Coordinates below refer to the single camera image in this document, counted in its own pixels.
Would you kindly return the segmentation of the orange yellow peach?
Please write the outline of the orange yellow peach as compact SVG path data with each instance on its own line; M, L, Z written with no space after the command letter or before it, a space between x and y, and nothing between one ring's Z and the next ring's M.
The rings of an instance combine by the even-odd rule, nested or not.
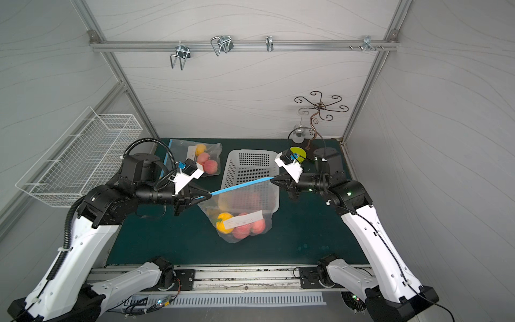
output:
M203 153L206 153L207 146L204 144L197 144L195 149L195 155L200 156Z

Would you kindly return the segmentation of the clear zip-top bag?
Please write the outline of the clear zip-top bag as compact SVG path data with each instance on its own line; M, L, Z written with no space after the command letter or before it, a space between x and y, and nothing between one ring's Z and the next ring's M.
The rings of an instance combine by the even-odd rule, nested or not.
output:
M219 175L221 173L221 161L220 156L223 150L223 146L221 143L208 144L204 142L196 142L196 141L188 141L188 140L180 140L180 139L169 139L166 143L166 146L171 151L175 162L185 162L187 159L192 159L197 162L197 156L195 155L195 149L197 144L204 144L207 146L206 153L210 155L210 160L215 160L218 162L218 173L214 175L209 175L204 172L204 177L212 177Z
M228 228L236 228L240 225L245 225L247 223L253 223L255 221L258 221L260 219L265 219L266 221L266 229L263 233L259 234L259 235L262 235L266 232L268 232L271 228L272 228L272 217L273 217L273 214L275 213L271 213L269 211L263 211L263 210L259 210L259 211L244 211L243 213L241 212L236 212L236 211L223 211L220 209L220 207L218 206L218 196L221 194L221 193L225 193L225 192L228 192L228 191L231 191L233 189L237 189L237 188L242 188L242 187L245 187L247 185L252 185L254 184L255 182L256 183L259 183L259 182L264 182L264 181L270 181L271 178L268 177L268 178L261 178L261 179L258 179L254 182L249 182L247 184L242 184L242 185L239 185L239 186L233 186L233 187L230 187L230 188L227 188L227 189L221 189L219 191L216 191L214 193L211 194L211 198L207 201L203 201L199 204L199 207L200 209L203 211L203 213L207 216L207 218L209 219L209 221L211 222L212 226L215 228L216 232L218 233L218 235L224 239L226 242L228 243L231 243L231 244L234 244L234 243L238 243L242 240L237 240L236 238L233 237L232 235L232 232L229 233L229 234L222 234L222 233L219 233L215 227L215 222L217 220L217 217L220 213L230 213L232 214L232 218L227 220L225 223L226 223L226 226L228 226Z

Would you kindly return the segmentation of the white plastic perforated basket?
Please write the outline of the white plastic perforated basket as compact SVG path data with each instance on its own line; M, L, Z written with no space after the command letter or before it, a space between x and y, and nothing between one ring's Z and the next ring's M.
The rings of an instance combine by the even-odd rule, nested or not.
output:
M229 153L221 184L222 189L254 182L280 174L274 159L277 154L265 150L233 150ZM218 206L223 211L276 212L280 206L280 189L264 181L221 193Z

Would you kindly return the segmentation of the yellow peach back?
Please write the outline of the yellow peach back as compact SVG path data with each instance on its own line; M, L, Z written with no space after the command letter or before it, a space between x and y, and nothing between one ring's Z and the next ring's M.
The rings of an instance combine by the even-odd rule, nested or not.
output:
M233 228L226 226L226 221L231 219L233 216L230 213L220 213L215 222L215 227L219 233L229 234L233 231Z

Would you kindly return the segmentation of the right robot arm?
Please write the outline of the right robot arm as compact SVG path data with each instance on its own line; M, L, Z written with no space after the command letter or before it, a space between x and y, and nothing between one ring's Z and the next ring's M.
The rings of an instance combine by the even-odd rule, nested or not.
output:
M373 274L349 265L338 256L319 261L319 282L345 287L364 305L374 321L409 321L439 296L410 271L382 227L373 201L364 186L349 180L335 155L316 156L315 173L306 173L300 155L287 149L275 163L285 170L271 183L288 192L291 199L301 193L316 193L350 229L369 262Z

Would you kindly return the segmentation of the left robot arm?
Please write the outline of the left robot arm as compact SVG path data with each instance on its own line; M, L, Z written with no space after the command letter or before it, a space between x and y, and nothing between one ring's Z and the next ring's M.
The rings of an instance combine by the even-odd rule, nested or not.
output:
M173 265L154 257L113 280L87 283L95 261L126 218L140 205L174 208L175 215L211 198L192 184L203 167L191 159L171 170L153 154L125 153L120 169L68 210L64 243L44 278L9 306L13 321L96 321L104 312L147 288L174 284Z

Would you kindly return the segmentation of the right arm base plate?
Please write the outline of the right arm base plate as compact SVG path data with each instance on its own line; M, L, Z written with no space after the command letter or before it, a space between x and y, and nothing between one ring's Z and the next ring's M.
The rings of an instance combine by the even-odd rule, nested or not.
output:
M300 288L302 289L322 289L334 288L335 284L324 283L315 267L301 267L298 269Z

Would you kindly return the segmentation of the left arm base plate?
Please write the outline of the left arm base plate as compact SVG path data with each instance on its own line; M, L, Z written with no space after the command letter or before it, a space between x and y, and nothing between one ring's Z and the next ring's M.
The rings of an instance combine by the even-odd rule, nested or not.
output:
M191 291L196 271L193 269L168 269L158 280L157 285L148 288L148 291L177 292Z

